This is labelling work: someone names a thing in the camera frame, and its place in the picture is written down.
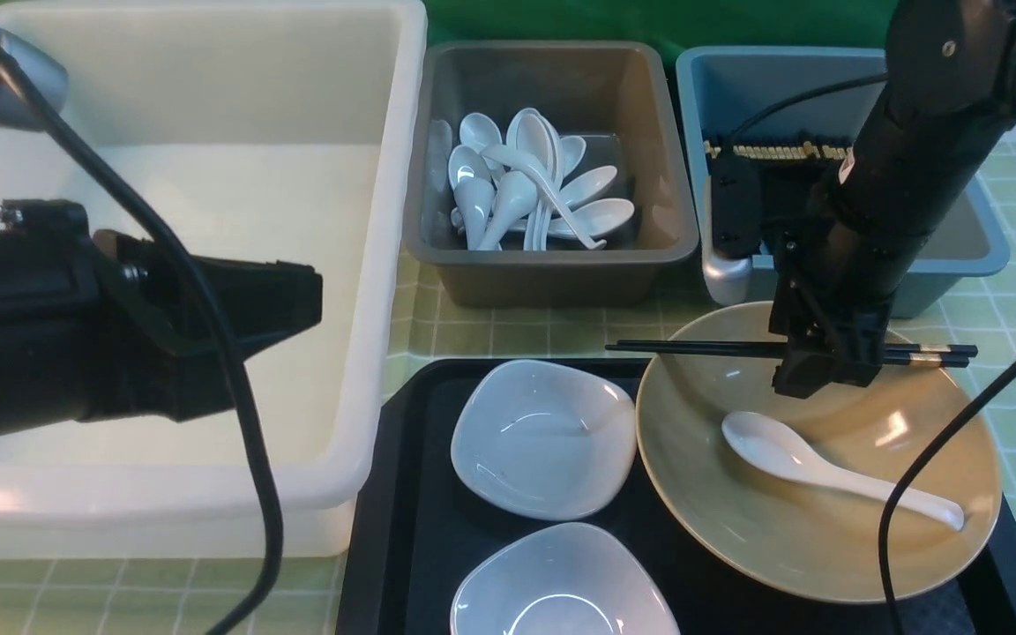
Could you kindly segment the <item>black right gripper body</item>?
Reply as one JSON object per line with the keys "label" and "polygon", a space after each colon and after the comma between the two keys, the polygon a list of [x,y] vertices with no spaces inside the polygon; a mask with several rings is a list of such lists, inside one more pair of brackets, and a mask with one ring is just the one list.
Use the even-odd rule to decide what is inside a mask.
{"label": "black right gripper body", "polygon": [[783,225],[773,238],[769,331],[786,339],[775,393],[803,400],[828,385],[870,385],[892,310],[887,250],[844,225]]}

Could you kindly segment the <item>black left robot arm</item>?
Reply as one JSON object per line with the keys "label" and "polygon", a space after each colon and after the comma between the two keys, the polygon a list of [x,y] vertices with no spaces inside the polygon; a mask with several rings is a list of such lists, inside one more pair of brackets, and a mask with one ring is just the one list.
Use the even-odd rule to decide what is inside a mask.
{"label": "black left robot arm", "polygon": [[208,320],[157,243],[92,232],[64,198],[8,198],[0,221],[0,437],[233,406]]}

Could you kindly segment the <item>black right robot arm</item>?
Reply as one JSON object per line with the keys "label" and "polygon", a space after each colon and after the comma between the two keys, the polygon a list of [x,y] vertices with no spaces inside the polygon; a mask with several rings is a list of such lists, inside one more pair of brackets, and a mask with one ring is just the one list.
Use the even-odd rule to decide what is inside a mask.
{"label": "black right robot arm", "polygon": [[878,376],[900,282],[1016,126],[1016,1],[900,1],[887,81],[852,145],[775,228],[773,389],[805,399]]}

